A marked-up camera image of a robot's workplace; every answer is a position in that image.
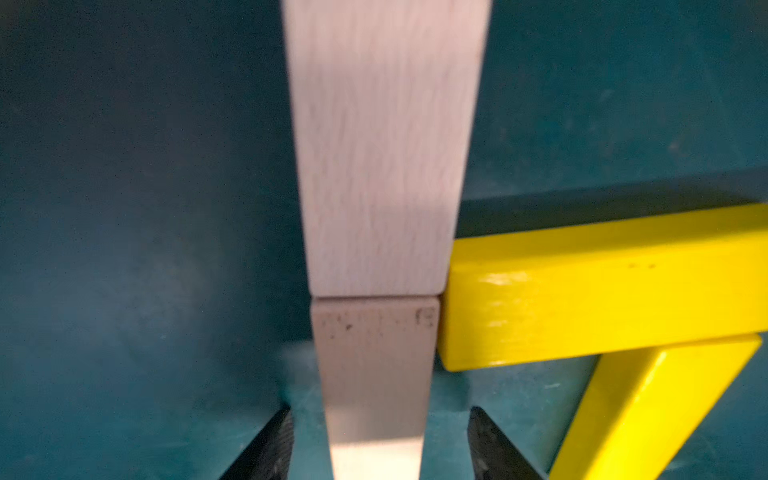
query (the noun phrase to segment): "yellow painted wood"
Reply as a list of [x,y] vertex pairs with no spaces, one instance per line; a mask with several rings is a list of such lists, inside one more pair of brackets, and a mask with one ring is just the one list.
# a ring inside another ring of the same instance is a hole
[[549,478],[657,478],[758,347],[751,334],[603,355]]
[[457,240],[439,351],[460,371],[768,330],[768,206]]

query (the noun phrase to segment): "yellow wooden frame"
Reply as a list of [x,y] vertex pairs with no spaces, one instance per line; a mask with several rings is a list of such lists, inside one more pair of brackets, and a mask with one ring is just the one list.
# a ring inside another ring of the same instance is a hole
[[[462,239],[438,348],[450,371],[615,352],[601,358],[551,478],[648,480],[759,346],[743,335],[768,330],[766,286],[767,205]],[[649,419],[692,403],[685,421],[654,431]]]

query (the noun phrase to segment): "teal wall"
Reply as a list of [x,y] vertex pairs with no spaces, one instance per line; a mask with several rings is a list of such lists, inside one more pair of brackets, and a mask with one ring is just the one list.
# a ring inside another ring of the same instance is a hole
[[[329,478],[278,4],[0,7],[0,478],[216,478],[287,399]],[[497,2],[458,235],[768,197],[758,2]],[[665,473],[762,478],[761,351]],[[551,464],[594,358],[436,366]]]

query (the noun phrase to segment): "black clamp jaw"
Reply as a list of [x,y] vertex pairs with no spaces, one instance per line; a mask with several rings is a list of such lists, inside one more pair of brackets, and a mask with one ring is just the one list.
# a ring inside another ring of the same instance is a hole
[[[475,480],[543,480],[480,407],[467,427]],[[293,417],[283,407],[243,450],[220,480],[288,480],[293,451]]]

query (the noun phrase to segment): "wood grain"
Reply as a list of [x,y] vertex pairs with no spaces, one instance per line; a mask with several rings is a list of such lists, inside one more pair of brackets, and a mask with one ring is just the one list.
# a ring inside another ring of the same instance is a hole
[[335,480],[417,480],[439,302],[434,296],[314,300]]
[[314,296],[445,288],[490,0],[283,0]]

